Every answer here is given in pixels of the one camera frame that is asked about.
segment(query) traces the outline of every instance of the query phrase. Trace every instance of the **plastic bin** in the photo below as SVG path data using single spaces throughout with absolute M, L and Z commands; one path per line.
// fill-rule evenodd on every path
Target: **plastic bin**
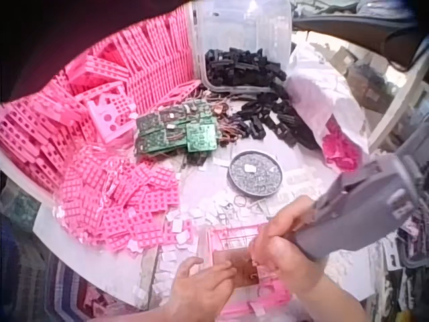
M 204 0 L 194 3 L 196 10 L 196 55 L 202 83 L 211 91 L 254 93 L 269 87 L 216 87 L 208 81 L 205 54 L 210 49 L 230 47 L 256 52 L 286 71 L 290 57 L 292 14 L 286 0 Z

